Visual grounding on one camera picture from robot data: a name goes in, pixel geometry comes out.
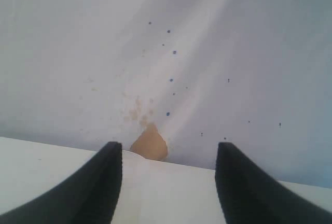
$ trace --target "white surface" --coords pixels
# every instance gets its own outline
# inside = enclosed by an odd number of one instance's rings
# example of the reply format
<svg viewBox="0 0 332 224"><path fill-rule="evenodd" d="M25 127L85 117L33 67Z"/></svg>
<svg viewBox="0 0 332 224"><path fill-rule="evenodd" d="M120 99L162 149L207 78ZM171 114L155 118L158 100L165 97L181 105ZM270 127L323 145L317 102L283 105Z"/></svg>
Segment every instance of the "white surface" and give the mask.
<svg viewBox="0 0 332 224"><path fill-rule="evenodd" d="M0 213L51 189L94 153L0 137ZM332 211L331 189L282 183ZM123 152L123 182L112 223L205 222L225 223L213 170L150 161Z"/></svg>
<svg viewBox="0 0 332 224"><path fill-rule="evenodd" d="M331 0L0 0L0 135L128 149L147 115L168 161L213 169L227 137L332 188L331 19Z"/></svg>

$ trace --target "white wall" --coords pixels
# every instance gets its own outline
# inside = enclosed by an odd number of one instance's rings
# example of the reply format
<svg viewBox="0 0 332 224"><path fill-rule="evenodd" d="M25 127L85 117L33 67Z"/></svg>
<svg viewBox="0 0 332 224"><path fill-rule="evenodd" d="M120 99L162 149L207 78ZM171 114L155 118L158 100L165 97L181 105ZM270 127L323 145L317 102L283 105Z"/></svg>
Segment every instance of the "white wall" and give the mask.
<svg viewBox="0 0 332 224"><path fill-rule="evenodd" d="M226 137L332 187L331 19L331 0L0 0L0 136L128 149L153 121L168 161L213 168Z"/></svg>

